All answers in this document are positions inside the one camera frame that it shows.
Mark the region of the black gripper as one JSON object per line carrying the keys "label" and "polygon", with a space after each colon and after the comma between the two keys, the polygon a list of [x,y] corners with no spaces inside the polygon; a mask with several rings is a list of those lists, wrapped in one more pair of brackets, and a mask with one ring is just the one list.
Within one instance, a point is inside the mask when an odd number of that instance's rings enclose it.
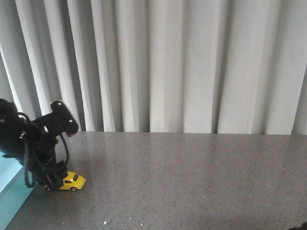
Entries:
{"label": "black gripper", "polygon": [[14,102],[0,100],[0,150],[4,158],[14,158],[30,172],[39,171],[36,181],[49,190],[58,190],[68,176],[67,164],[57,162],[57,136],[50,137],[18,112]]}
{"label": "black gripper", "polygon": [[301,226],[299,227],[293,227],[290,228],[289,230],[307,230],[307,222],[304,222]]}

